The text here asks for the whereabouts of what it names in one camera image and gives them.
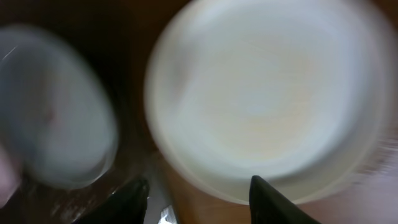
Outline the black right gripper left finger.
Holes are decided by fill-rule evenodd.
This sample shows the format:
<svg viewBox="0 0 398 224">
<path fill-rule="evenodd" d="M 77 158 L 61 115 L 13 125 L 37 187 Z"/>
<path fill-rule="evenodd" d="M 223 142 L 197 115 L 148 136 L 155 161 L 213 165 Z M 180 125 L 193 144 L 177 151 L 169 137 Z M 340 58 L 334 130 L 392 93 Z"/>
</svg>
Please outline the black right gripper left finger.
<svg viewBox="0 0 398 224">
<path fill-rule="evenodd" d="M 111 195 L 94 211 L 74 224 L 143 224 L 149 196 L 149 182 L 140 177 Z"/>
</svg>

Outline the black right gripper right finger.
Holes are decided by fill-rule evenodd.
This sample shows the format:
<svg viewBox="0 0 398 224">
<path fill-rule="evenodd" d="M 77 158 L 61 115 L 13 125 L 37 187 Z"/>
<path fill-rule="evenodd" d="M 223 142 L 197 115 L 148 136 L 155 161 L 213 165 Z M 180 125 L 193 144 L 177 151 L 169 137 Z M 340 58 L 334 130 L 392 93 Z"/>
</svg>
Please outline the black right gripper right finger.
<svg viewBox="0 0 398 224">
<path fill-rule="evenodd" d="M 258 175 L 251 178 L 249 208 L 252 224 L 320 224 Z"/>
</svg>

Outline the white plate with red stain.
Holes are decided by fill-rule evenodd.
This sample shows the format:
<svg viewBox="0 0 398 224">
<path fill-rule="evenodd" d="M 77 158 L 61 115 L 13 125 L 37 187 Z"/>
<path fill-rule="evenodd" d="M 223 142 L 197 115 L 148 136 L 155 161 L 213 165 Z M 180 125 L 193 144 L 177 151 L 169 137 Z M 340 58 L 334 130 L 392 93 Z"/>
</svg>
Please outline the white plate with red stain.
<svg viewBox="0 0 398 224">
<path fill-rule="evenodd" d="M 30 175 L 60 189 L 86 187 L 112 166 L 119 129 L 95 71 L 43 29 L 1 29 L 1 132 Z"/>
</svg>

